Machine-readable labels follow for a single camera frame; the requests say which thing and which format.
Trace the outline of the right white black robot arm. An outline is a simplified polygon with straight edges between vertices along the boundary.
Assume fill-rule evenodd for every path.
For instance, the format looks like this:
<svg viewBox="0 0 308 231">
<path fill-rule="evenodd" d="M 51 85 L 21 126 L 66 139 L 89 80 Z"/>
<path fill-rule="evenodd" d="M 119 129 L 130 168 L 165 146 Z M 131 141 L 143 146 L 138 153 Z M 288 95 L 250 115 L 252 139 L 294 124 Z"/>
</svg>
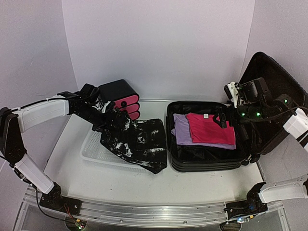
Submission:
<svg viewBox="0 0 308 231">
<path fill-rule="evenodd" d="M 234 127 L 252 122 L 278 121 L 284 130 L 292 135 L 304 148 L 308 149 L 307 108 L 298 105 L 290 96 L 280 95 L 273 99 L 264 78 L 257 78 L 244 84 L 231 82 L 224 90 L 233 103 L 219 108 L 213 121 L 221 128 Z M 224 212 L 227 221 L 242 223 L 245 219 L 266 212 L 270 202 L 308 197 L 308 176 L 284 180 L 273 184 L 255 184 L 246 199 L 227 203 Z"/>
</svg>

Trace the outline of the black pink three-drawer organizer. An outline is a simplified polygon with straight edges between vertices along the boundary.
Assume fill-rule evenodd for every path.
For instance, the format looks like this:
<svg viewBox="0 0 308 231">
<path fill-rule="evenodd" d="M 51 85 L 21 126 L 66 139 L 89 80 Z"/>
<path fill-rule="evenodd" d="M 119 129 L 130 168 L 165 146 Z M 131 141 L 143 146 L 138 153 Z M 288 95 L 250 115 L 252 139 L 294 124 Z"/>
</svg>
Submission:
<svg viewBox="0 0 308 231">
<path fill-rule="evenodd" d="M 124 79 L 100 85 L 99 87 L 102 101 L 113 101 L 115 107 L 126 112 L 132 120 L 140 117 L 139 94 Z"/>
</svg>

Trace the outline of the white perforated plastic basket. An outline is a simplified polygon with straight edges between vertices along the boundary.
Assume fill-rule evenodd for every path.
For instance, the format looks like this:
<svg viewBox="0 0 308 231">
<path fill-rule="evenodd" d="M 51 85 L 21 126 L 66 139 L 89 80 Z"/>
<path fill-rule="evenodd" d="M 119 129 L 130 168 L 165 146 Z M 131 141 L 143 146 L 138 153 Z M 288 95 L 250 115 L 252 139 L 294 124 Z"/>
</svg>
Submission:
<svg viewBox="0 0 308 231">
<path fill-rule="evenodd" d="M 129 172 L 147 172 L 146 169 L 136 164 L 131 164 L 117 157 L 100 143 L 101 134 L 89 130 L 80 150 L 80 157 L 96 166 L 108 167 Z"/>
</svg>

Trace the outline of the purple cloth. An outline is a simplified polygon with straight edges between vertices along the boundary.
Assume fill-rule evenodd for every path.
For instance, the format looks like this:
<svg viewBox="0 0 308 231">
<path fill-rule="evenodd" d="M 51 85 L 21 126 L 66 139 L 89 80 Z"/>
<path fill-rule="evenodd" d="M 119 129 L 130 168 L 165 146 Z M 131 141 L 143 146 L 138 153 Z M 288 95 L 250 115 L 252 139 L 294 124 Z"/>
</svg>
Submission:
<svg viewBox="0 0 308 231">
<path fill-rule="evenodd" d="M 185 117 L 186 115 L 174 114 L 174 128 L 171 130 L 171 134 L 176 137 L 176 144 L 179 146 L 205 146 L 205 147 L 215 147 L 222 148 L 227 150 L 235 150 L 235 145 L 226 145 L 226 144 L 209 144 L 209 143 L 193 143 L 190 131 L 188 120 Z"/>
</svg>

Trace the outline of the magenta t-shirt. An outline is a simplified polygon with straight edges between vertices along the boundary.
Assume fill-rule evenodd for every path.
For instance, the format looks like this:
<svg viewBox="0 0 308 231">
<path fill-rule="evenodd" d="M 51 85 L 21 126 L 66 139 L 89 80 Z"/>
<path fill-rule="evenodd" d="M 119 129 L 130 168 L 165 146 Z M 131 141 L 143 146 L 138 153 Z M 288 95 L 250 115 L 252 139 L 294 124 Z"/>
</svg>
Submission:
<svg viewBox="0 0 308 231">
<path fill-rule="evenodd" d="M 213 115 L 188 113 L 186 116 L 189 124 L 190 136 L 193 143 L 235 145 L 235 132 L 233 127 L 227 125 L 221 128 L 213 120 Z"/>
</svg>

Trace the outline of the black ribbed hard-shell suitcase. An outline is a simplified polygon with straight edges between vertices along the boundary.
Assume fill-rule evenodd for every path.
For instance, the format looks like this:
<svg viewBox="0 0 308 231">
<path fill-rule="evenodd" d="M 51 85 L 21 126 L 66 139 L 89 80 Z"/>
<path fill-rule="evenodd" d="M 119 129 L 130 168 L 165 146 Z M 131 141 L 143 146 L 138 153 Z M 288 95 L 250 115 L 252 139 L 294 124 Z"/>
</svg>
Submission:
<svg viewBox="0 0 308 231">
<path fill-rule="evenodd" d="M 308 95 L 273 58 L 255 53 L 235 91 L 225 89 L 226 104 L 177 101 L 167 107 L 167 146 L 171 165 L 179 172 L 222 171 L 256 162 L 288 135 L 284 123 L 296 109 L 308 110 Z M 201 145 L 179 145 L 174 114 L 208 114 L 218 128 L 235 131 L 234 150 Z"/>
</svg>

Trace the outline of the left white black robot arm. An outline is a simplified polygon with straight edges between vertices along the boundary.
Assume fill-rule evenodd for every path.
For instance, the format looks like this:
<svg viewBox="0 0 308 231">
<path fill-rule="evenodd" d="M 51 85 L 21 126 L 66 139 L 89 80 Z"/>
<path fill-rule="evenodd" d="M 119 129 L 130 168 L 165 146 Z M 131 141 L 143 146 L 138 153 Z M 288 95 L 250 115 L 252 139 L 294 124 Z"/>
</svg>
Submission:
<svg viewBox="0 0 308 231">
<path fill-rule="evenodd" d="M 0 110 L 0 152 L 15 174 L 42 193 L 39 207 L 77 215 L 81 201 L 62 195 L 60 185 L 51 180 L 34 162 L 24 146 L 22 133 L 54 118 L 75 114 L 92 124 L 102 134 L 126 130 L 130 124 L 127 113 L 112 101 L 103 101 L 98 87 L 85 84 L 77 92 L 64 91 L 28 105 Z"/>
</svg>

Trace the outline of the black white patterned garment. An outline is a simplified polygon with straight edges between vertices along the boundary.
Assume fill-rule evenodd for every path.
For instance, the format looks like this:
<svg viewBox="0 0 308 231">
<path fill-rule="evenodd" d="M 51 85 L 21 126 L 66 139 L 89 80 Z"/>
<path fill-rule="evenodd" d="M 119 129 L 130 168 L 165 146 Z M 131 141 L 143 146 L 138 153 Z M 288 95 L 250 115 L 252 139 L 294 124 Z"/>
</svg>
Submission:
<svg viewBox="0 0 308 231">
<path fill-rule="evenodd" d="M 162 120 L 130 120 L 101 131 L 100 143 L 126 162 L 158 174 L 167 167 L 167 142 Z"/>
</svg>

